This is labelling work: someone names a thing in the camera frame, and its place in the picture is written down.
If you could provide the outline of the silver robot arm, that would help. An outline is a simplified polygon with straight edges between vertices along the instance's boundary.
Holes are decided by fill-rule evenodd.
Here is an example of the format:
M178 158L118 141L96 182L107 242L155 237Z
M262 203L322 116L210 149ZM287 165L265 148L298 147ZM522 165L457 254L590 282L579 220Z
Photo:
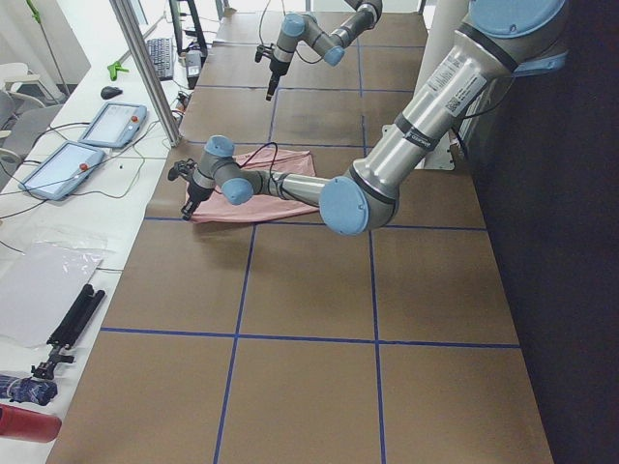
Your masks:
M187 183L183 219L190 219L220 190L232 205L257 195L310 205L341 235L358 235L387 224L398 210L402 181L489 83L563 66L566 53L559 45L568 14L566 1L469 2L446 57L370 153L332 179L246 170L234 160L229 138L211 136L200 160L177 161L168 171L169 180L183 178Z
M334 67L344 56L344 50L362 33L373 29L382 15L381 1L347 1L347 4L355 13L331 33L325 32L312 14L288 13L283 17L276 43L261 43L256 48L256 63L263 58L270 61L267 102L276 93L280 78L287 74L300 42L307 44L323 61Z

